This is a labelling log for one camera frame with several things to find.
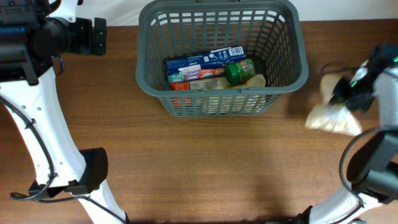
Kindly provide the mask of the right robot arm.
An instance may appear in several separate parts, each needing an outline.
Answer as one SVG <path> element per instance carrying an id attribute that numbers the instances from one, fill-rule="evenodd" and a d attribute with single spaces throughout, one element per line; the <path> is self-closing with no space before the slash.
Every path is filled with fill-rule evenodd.
<path id="1" fill-rule="evenodd" d="M 292 223 L 359 223 L 364 212 L 397 200 L 397 46 L 378 45 L 351 78 L 343 72 L 324 74 L 323 101 L 306 121 L 354 137 L 339 163 L 342 187 Z"/>

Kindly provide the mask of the orange pasta packet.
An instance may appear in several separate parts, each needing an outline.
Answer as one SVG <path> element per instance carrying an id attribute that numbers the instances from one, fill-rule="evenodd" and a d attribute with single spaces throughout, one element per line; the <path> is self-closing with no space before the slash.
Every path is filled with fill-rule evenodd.
<path id="1" fill-rule="evenodd" d="M 207 80 L 194 80 L 190 82 L 176 82 L 170 84 L 173 90 L 209 90 L 213 86 L 211 79 Z"/>

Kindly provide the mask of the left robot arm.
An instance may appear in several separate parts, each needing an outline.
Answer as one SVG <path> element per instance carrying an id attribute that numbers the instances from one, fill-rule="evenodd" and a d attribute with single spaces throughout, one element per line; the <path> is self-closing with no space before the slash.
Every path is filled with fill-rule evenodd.
<path id="1" fill-rule="evenodd" d="M 35 180 L 18 201 L 59 203 L 69 193 L 94 223 L 127 223 L 107 183 L 102 147 L 79 150 L 58 100 L 54 62 L 62 54 L 106 53 L 103 18 L 76 16 L 80 1 L 1 2 L 1 103 L 12 116 L 32 158 Z"/>

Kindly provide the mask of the green lid jar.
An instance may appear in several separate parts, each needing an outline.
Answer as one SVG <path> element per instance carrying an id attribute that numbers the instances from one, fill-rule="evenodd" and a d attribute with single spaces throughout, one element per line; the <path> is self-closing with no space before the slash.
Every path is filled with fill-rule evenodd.
<path id="1" fill-rule="evenodd" d="M 245 82 L 256 74 L 255 64 L 250 58 L 230 63 L 224 69 L 231 85 Z"/>

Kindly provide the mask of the beige paper pouch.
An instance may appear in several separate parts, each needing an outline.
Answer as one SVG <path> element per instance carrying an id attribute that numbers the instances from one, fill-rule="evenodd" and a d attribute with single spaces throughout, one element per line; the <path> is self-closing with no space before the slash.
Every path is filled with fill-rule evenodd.
<path id="1" fill-rule="evenodd" d="M 250 87 L 265 87 L 266 80 L 262 74 L 257 74 L 240 84 L 230 84 L 226 77 L 214 78 L 212 90 L 247 89 Z"/>
<path id="2" fill-rule="evenodd" d="M 305 127 L 331 133 L 357 136 L 362 132 L 359 121 L 342 103 L 332 103 L 333 90 L 343 76 L 337 73 L 324 75 L 320 82 L 321 102 L 307 116 Z"/>

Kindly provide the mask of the blue cardboard box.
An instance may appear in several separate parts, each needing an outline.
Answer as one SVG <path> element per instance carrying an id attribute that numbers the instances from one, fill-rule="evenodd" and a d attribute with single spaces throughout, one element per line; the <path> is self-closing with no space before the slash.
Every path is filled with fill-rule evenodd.
<path id="1" fill-rule="evenodd" d="M 197 53 L 189 57 L 165 59 L 165 66 L 169 82 L 178 83 L 219 75 L 220 69 L 227 64 L 245 58 L 246 53 L 243 47 L 234 46 Z"/>

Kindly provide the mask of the grey plastic basket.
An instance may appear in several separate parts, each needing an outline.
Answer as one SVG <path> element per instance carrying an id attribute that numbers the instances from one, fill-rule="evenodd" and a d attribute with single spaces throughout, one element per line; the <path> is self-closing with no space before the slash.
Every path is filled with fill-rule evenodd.
<path id="1" fill-rule="evenodd" d="M 263 87 L 173 90 L 165 61 L 239 45 Z M 139 14 L 136 81 L 176 117 L 265 112 L 280 95 L 301 88 L 308 63 L 299 14 L 288 0 L 152 1 Z"/>

